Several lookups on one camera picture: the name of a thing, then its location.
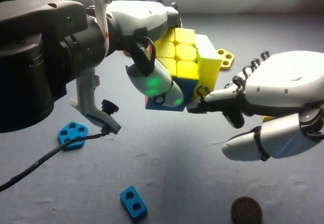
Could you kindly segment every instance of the yellow toy piece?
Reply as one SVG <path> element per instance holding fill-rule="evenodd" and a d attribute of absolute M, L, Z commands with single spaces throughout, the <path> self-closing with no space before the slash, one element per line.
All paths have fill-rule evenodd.
<path fill-rule="evenodd" d="M 209 80 L 209 79 L 200 78 L 196 88 L 193 90 L 193 97 L 194 98 L 198 97 L 197 88 L 199 86 L 206 86 L 210 91 L 213 91 L 214 88 L 215 88 L 215 84 L 216 84 L 216 80 Z M 207 91 L 204 90 L 204 89 L 199 89 L 199 92 L 204 96 L 207 95 Z"/>
<path fill-rule="evenodd" d="M 217 53 L 222 59 L 221 70 L 229 70 L 232 65 L 234 55 L 222 48 L 218 49 Z"/>
<path fill-rule="evenodd" d="M 176 48 L 171 42 L 156 41 L 155 50 L 159 58 L 175 58 L 176 56 Z"/>
<path fill-rule="evenodd" d="M 168 29 L 167 34 L 163 37 L 160 38 L 159 41 L 165 41 L 165 42 L 171 42 L 174 43 L 174 28 Z"/>
<path fill-rule="evenodd" d="M 198 65 L 195 62 L 178 61 L 177 78 L 199 81 Z"/>
<path fill-rule="evenodd" d="M 177 77 L 177 63 L 173 58 L 157 58 L 169 71 L 172 77 Z"/>
<path fill-rule="evenodd" d="M 175 41 L 174 44 L 180 43 L 194 45 L 194 30 L 185 28 L 174 28 Z"/>
<path fill-rule="evenodd" d="M 197 49 L 213 49 L 215 50 L 213 44 L 209 40 L 208 36 L 206 35 L 199 35 L 195 34 L 194 35 L 194 46 Z"/>
<path fill-rule="evenodd" d="M 221 63 L 222 60 L 214 49 L 198 49 L 197 64 L 200 78 L 216 81 Z"/>
<path fill-rule="evenodd" d="M 196 62 L 197 51 L 192 45 L 189 44 L 178 44 L 176 45 L 176 61 L 191 61 Z"/>
<path fill-rule="evenodd" d="M 263 116 L 262 117 L 263 122 L 268 122 L 268 121 L 273 120 L 273 119 L 275 119 L 275 117 L 270 117 L 270 116 Z"/>

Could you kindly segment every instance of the round hole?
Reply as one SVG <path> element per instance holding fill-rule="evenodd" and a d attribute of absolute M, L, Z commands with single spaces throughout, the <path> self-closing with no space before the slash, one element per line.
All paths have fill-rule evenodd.
<path fill-rule="evenodd" d="M 66 130 L 62 130 L 61 131 L 61 136 L 65 137 L 67 135 L 67 131 Z"/>
<path fill-rule="evenodd" d="M 135 210 L 135 211 L 137 211 L 137 210 L 139 210 L 141 208 L 141 205 L 140 205 L 140 203 L 135 203 L 134 205 L 133 205 L 133 210 Z"/>
<path fill-rule="evenodd" d="M 75 128 L 76 128 L 75 123 L 71 123 L 71 124 L 69 125 L 69 128 L 70 128 L 70 129 L 75 129 Z"/>
<path fill-rule="evenodd" d="M 57 5 L 53 4 L 53 3 L 47 4 L 47 5 L 49 5 L 49 6 L 53 7 L 53 8 L 57 8 Z"/>
<path fill-rule="evenodd" d="M 85 128 L 84 128 L 84 127 L 79 127 L 79 128 L 77 129 L 77 131 L 78 131 L 79 133 L 83 133 L 83 132 L 85 131 Z"/>
<path fill-rule="evenodd" d="M 131 200 L 133 197 L 134 197 L 133 192 L 127 192 L 127 193 L 126 193 L 126 199 L 127 199 L 127 200 Z"/>

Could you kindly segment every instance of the rubik's cube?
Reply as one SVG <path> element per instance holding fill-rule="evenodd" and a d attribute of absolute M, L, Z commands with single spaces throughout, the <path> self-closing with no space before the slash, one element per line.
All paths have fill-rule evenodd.
<path fill-rule="evenodd" d="M 176 107 L 168 107 L 146 97 L 146 109 L 183 111 L 188 101 L 198 96 L 199 86 L 214 90 L 222 60 L 206 35 L 195 34 L 192 29 L 172 28 L 155 42 L 155 49 L 157 59 L 182 90 L 184 100 Z"/>

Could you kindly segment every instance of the black round disc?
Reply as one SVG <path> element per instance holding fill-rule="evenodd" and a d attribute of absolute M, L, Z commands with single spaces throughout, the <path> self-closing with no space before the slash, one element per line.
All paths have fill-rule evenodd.
<path fill-rule="evenodd" d="M 261 224 L 262 209 L 257 201 L 250 197 L 236 199 L 231 207 L 231 215 L 236 224 Z"/>

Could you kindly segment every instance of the yellow block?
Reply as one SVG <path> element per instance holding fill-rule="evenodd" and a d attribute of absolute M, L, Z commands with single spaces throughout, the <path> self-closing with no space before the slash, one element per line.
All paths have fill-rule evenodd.
<path fill-rule="evenodd" d="M 197 49 L 213 49 L 215 50 L 213 44 L 206 35 L 194 35 L 194 46 Z"/>
<path fill-rule="evenodd" d="M 222 48 L 218 49 L 217 53 L 222 59 L 221 70 L 229 70 L 232 65 L 234 55 Z"/>
<path fill-rule="evenodd" d="M 178 61 L 177 78 L 199 80 L 198 65 L 190 61 Z"/>
<path fill-rule="evenodd" d="M 199 79 L 199 82 L 198 82 L 198 84 L 197 84 L 197 86 L 196 86 L 196 88 L 195 88 L 194 91 L 193 91 L 193 97 L 194 97 L 194 98 L 198 97 L 196 91 L 197 91 L 197 88 L 198 88 L 199 86 L 206 86 L 210 91 L 213 91 L 214 88 L 215 88 L 215 84 L 216 84 L 216 80 L 209 80 L 209 79 L 203 79 L 203 78 L 200 78 L 200 79 Z M 207 91 L 204 90 L 203 88 L 199 89 L 199 92 L 200 92 L 202 95 L 204 95 L 204 96 L 207 95 Z"/>
<path fill-rule="evenodd" d="M 157 58 L 169 71 L 172 77 L 177 77 L 177 63 L 173 58 Z"/>
<path fill-rule="evenodd" d="M 176 45 L 176 61 L 191 61 L 196 62 L 197 51 L 196 49 L 189 44 L 178 44 Z"/>
<path fill-rule="evenodd" d="M 169 28 L 167 34 L 159 40 L 174 43 L 174 28 Z"/>
<path fill-rule="evenodd" d="M 198 49 L 197 64 L 199 77 L 209 80 L 216 80 L 222 60 L 215 50 Z"/>
<path fill-rule="evenodd" d="M 174 44 L 180 43 L 194 45 L 194 30 L 185 28 L 174 28 L 175 41 Z"/>
<path fill-rule="evenodd" d="M 156 57 L 174 58 L 176 56 L 176 48 L 171 42 L 156 41 L 155 42 Z"/>
<path fill-rule="evenodd" d="M 262 117 L 263 122 L 268 122 L 268 121 L 273 120 L 273 119 L 275 119 L 275 117 L 270 117 L 270 116 L 263 116 Z"/>

